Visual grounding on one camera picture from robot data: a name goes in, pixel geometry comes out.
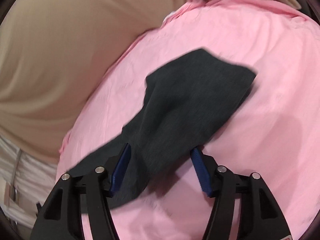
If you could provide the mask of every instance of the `beige cloth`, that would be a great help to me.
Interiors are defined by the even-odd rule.
[[[185,0],[17,0],[0,26],[0,134],[57,163],[108,67]]]

